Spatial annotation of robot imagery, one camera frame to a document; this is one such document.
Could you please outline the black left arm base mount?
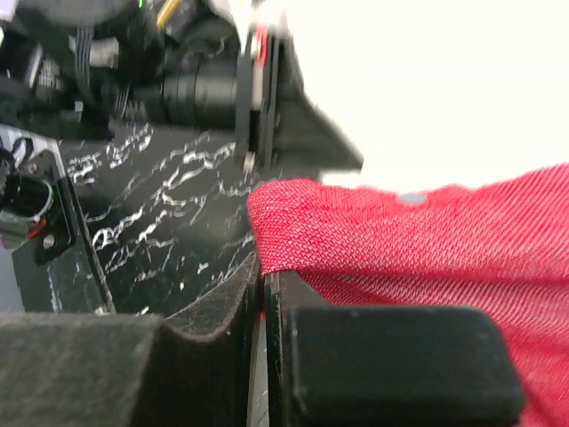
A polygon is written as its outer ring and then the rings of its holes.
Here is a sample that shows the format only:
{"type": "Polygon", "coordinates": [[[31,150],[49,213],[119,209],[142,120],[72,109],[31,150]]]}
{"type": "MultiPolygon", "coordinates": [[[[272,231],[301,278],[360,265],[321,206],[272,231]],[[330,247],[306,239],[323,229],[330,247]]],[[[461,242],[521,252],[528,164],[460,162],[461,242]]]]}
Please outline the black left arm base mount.
{"type": "Polygon", "coordinates": [[[1,211],[28,226],[27,239],[38,265],[54,260],[75,243],[62,183],[51,151],[17,166],[14,155],[1,150],[1,211]]]}

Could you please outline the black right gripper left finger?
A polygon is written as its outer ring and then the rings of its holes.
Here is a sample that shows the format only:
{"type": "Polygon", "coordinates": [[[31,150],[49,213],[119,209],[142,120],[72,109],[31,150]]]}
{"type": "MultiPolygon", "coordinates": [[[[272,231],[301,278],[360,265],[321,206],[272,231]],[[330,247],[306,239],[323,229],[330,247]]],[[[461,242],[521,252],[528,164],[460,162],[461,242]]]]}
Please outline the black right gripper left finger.
{"type": "Polygon", "coordinates": [[[258,273],[250,254],[169,318],[3,315],[2,425],[246,425],[258,273]]]}

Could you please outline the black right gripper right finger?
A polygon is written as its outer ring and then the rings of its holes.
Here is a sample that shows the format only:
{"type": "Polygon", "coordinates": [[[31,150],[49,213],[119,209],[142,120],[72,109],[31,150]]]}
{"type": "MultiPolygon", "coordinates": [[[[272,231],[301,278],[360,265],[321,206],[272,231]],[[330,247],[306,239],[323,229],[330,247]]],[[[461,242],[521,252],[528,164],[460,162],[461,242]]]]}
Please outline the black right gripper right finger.
{"type": "Polygon", "coordinates": [[[512,426],[525,393],[479,310],[334,306],[298,274],[264,281],[274,426],[512,426]]]}

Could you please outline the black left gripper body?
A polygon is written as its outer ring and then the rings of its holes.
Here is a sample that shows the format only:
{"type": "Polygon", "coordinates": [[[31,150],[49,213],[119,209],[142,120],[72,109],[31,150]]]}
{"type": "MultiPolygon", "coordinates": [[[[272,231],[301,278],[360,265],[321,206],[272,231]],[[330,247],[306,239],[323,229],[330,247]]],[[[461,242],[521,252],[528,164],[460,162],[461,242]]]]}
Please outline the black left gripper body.
{"type": "Polygon", "coordinates": [[[244,168],[270,168],[281,45],[264,27],[241,42],[231,24],[209,15],[184,32],[175,70],[130,90],[128,118],[231,131],[244,168]]]}

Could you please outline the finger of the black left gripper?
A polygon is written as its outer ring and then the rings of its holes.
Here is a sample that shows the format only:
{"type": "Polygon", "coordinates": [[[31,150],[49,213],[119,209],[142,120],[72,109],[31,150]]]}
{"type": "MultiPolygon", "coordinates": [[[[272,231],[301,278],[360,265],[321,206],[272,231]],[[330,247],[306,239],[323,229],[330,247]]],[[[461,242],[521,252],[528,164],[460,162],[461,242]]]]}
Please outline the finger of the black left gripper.
{"type": "Polygon", "coordinates": [[[362,158],[310,104],[293,42],[278,41],[272,160],[281,166],[359,170],[362,158]]]}

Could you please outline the red patterned pillowcase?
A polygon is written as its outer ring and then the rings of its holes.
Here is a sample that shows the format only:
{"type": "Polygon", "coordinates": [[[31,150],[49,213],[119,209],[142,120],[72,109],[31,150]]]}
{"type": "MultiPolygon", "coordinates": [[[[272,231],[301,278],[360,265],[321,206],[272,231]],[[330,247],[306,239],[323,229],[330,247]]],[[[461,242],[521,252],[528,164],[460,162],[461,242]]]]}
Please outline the red patterned pillowcase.
{"type": "Polygon", "coordinates": [[[261,272],[298,272],[329,302],[466,305],[504,333],[525,426],[568,423],[568,167],[419,204],[369,188],[273,181],[248,199],[261,272]]]}

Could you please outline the white pillow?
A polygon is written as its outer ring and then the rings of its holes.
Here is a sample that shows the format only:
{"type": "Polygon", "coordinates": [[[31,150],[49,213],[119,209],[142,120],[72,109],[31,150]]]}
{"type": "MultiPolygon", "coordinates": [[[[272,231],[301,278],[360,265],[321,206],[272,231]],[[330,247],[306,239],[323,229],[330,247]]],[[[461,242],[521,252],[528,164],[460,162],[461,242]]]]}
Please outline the white pillow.
{"type": "Polygon", "coordinates": [[[476,187],[568,158],[565,1],[291,1],[316,107],[363,159],[324,181],[476,187]]]}

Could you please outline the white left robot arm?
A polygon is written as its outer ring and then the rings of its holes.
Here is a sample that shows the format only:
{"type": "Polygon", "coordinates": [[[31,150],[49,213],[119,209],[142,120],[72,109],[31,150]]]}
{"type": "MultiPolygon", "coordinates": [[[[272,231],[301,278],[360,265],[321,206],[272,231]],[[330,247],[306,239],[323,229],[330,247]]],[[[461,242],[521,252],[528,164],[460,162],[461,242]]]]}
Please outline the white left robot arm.
{"type": "Polygon", "coordinates": [[[244,168],[361,166],[313,110],[293,42],[236,8],[194,1],[4,1],[1,121],[53,139],[104,139],[112,123],[231,132],[244,168]]]}

